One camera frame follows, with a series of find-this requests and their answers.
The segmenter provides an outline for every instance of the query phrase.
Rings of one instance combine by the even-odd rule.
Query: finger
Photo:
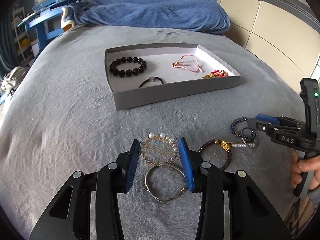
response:
[[[290,181],[294,182],[295,184],[300,184],[302,181],[302,177],[299,173],[292,173]]]
[[[294,173],[300,173],[301,170],[299,169],[298,167],[298,162],[297,161],[292,161],[291,163],[291,171],[294,172]]]
[[[320,170],[315,171],[315,179],[320,183]]]
[[[309,189],[314,190],[319,185],[320,185],[320,182],[317,181],[315,177],[313,177]]]
[[[306,160],[300,160],[298,166],[299,169],[304,172],[318,170],[320,169],[320,155]]]
[[[298,161],[298,154],[297,154],[297,152],[295,150],[293,150],[291,152],[291,159],[292,159],[293,162]]]
[[[290,186],[292,188],[296,188],[298,184],[294,183],[293,181],[290,181]]]

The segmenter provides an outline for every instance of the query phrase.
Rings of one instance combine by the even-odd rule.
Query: bed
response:
[[[105,75],[105,49],[160,42],[205,47],[242,75],[240,85],[116,111]],[[133,139],[150,132],[185,137],[193,150],[212,138],[235,141],[230,122],[258,113],[303,120],[304,106],[269,66],[223,35],[126,26],[73,27],[44,49],[3,117],[0,205],[28,239],[73,171],[98,171],[129,150]],[[290,150],[258,135],[259,148],[254,152],[234,149],[227,171],[247,171],[284,218],[295,201],[289,185]],[[203,158],[218,167],[225,161],[215,148],[205,151]],[[194,239],[201,194],[185,192],[159,203],[145,190],[147,169],[140,161],[131,192],[118,196],[125,239]],[[158,169],[151,180],[162,196],[183,186],[182,178],[170,170]],[[95,239],[93,214],[94,210],[91,239]]]

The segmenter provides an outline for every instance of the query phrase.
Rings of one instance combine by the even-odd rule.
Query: blue beaded bracelet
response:
[[[239,123],[239,122],[244,122],[244,121],[248,121],[248,118],[246,117],[241,117],[241,118],[238,118],[238,119],[234,119],[231,124],[230,124],[230,130],[231,130],[231,133],[236,136],[237,138],[239,139],[244,139],[247,143],[249,142],[252,142],[256,136],[256,132],[254,129],[251,130],[251,137],[248,138],[246,135],[242,134],[242,133],[238,133],[236,131],[236,124]]]

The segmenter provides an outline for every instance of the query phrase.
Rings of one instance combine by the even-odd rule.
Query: bag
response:
[[[15,91],[28,73],[29,67],[15,67],[6,74],[1,82],[3,91]]]

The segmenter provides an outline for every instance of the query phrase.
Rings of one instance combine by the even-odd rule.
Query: metal screw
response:
[[[238,175],[242,178],[244,178],[245,176],[247,176],[247,174],[245,173],[245,171],[238,171]]]
[[[72,176],[73,176],[75,179],[76,179],[76,178],[79,178],[79,177],[81,176],[81,172],[80,172],[80,171],[76,171],[76,172],[73,173]]]
[[[203,163],[201,163],[201,166],[202,166],[203,168],[205,168],[205,169],[208,169],[208,168],[211,167],[211,164],[208,163],[208,162],[203,162]]]
[[[114,170],[114,169],[116,169],[118,167],[118,164],[116,164],[116,163],[110,163],[109,165],[108,165],[108,168],[110,169],[110,170]]]

